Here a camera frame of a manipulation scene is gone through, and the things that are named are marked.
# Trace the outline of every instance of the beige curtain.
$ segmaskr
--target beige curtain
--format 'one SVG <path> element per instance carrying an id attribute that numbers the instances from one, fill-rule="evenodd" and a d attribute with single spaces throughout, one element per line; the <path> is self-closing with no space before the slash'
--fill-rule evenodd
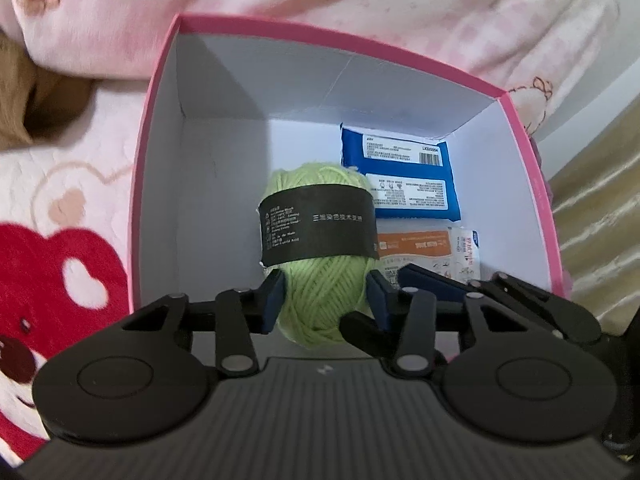
<path id="1" fill-rule="evenodd" d="M 640 305 L 640 100 L 552 180 L 572 300 L 620 335 Z"/>

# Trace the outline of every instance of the fabric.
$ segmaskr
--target fabric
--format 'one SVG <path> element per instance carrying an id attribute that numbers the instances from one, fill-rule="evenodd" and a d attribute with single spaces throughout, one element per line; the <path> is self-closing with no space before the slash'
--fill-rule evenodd
<path id="1" fill-rule="evenodd" d="M 572 300 L 621 335 L 640 305 L 640 102 L 551 180 Z"/>
<path id="2" fill-rule="evenodd" d="M 0 150 L 49 140 L 84 110 L 92 81 L 36 66 L 0 32 Z"/>
<path id="3" fill-rule="evenodd" d="M 145 89 L 99 83 L 55 143 L 0 154 L 0 344 L 17 348 L 0 348 L 0 454 L 13 465 L 46 438 L 32 373 L 16 370 L 129 313 L 131 163 Z"/>
<path id="4" fill-rule="evenodd" d="M 530 134 L 582 76 L 619 12 L 616 0 L 11 0 L 4 4 L 13 5 L 24 42 L 37 63 L 90 76 L 149 77 L 172 17 L 185 10 L 265 16 L 343 30 L 442 60 L 500 88 L 513 89 Z M 6 21 L 11 27 L 13 19 Z"/>

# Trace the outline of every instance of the orange label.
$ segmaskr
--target orange label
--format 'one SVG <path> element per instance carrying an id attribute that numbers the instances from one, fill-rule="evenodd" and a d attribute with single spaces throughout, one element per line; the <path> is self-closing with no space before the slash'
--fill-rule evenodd
<path id="1" fill-rule="evenodd" d="M 391 254 L 449 256 L 451 254 L 449 232 L 378 233 L 378 255 L 383 258 Z"/>

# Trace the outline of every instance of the green yarn ball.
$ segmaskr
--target green yarn ball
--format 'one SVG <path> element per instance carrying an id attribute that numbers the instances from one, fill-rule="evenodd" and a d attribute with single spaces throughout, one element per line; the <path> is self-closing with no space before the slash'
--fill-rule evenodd
<path id="1" fill-rule="evenodd" d="M 367 178 L 335 164 L 308 163 L 293 171 L 273 173 L 265 196 L 311 184 L 344 184 L 370 190 Z M 344 339 L 338 323 L 344 314 L 368 309 L 365 279 L 375 259 L 364 256 L 328 256 L 287 262 L 281 269 L 287 293 L 278 317 L 282 333 L 307 348 Z"/>

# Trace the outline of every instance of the pink blanket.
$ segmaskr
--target pink blanket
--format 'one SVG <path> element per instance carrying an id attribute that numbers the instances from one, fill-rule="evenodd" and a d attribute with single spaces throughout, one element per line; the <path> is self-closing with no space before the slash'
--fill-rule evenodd
<path id="1" fill-rule="evenodd" d="M 521 92 L 516 104 L 530 133 L 618 15 L 615 0 L 0 0 L 0 26 L 50 68 L 142 78 L 184 10 L 297 20 L 426 54 Z"/>

